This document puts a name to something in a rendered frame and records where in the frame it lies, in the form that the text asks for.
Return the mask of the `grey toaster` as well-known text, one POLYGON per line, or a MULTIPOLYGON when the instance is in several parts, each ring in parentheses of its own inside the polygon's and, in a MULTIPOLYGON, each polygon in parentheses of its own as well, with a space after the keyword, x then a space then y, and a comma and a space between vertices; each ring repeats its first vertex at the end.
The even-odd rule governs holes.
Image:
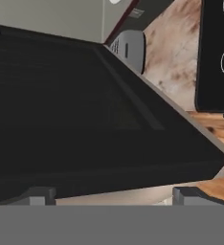
POLYGON ((142 31, 126 30, 111 43, 110 49, 142 74, 146 65, 146 36, 142 31))

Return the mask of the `dark grey panel, red edge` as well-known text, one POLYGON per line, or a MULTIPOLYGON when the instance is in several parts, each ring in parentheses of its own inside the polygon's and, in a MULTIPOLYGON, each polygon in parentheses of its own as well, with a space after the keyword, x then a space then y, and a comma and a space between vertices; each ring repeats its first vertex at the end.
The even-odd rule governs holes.
POLYGON ((110 45, 117 35, 126 30, 143 31, 156 17, 169 7, 174 0, 132 0, 115 27, 105 39, 110 45))

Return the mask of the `black microwave oven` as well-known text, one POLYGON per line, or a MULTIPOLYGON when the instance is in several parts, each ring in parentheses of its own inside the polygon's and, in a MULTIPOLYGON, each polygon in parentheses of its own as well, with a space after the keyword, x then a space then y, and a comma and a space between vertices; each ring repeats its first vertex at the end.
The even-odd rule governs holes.
POLYGON ((0 26, 0 203, 212 179, 224 150, 98 43, 0 26))

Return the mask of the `black hob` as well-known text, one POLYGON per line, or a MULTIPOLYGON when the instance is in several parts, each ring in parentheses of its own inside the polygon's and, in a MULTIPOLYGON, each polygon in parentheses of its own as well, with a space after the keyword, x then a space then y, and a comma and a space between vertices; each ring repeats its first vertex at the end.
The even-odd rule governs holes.
POLYGON ((195 108, 224 113, 224 0, 201 0, 195 108))

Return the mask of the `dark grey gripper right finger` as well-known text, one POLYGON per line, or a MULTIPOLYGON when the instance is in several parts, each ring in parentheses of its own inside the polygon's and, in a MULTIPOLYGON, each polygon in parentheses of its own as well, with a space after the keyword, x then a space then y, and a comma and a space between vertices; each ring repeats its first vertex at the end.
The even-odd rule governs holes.
POLYGON ((211 197, 197 187, 174 187, 173 206, 214 206, 224 205, 224 200, 211 197))

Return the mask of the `wooden cupboard run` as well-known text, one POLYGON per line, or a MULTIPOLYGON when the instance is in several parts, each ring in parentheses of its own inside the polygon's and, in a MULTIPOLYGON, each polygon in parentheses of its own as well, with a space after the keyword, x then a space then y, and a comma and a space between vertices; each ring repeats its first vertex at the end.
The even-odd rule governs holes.
MULTIPOLYGON (((222 114, 190 112, 190 115, 224 144, 224 117, 222 114)), ((197 186, 209 196, 224 200, 224 176, 199 182, 197 186)))

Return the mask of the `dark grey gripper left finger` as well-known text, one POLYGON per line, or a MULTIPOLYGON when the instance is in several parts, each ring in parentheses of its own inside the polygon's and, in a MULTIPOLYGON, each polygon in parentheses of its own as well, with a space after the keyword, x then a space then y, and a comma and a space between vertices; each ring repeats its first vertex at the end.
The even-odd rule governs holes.
POLYGON ((55 206, 56 189, 50 187, 30 188, 19 196, 1 201, 0 205, 55 206))

